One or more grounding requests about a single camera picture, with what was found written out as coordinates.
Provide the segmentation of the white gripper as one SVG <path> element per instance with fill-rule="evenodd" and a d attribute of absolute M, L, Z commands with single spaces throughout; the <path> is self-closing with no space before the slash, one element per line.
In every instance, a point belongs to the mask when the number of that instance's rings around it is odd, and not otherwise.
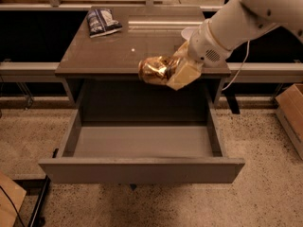
<path fill-rule="evenodd" d="M 169 78 L 167 86 L 177 91 L 196 80 L 205 67 L 218 67 L 230 55 L 211 31 L 211 20 L 204 20 L 173 54 L 174 57 L 182 58 Z"/>

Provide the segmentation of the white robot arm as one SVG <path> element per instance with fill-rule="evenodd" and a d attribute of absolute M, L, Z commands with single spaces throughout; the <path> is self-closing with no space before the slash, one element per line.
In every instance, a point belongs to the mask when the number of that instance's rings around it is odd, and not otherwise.
<path fill-rule="evenodd" d="M 303 0 L 230 0 L 178 49 L 177 54 L 185 59 L 167 85 L 183 88 L 202 74 L 203 67 L 219 66 L 237 47 L 279 26 L 303 42 Z"/>

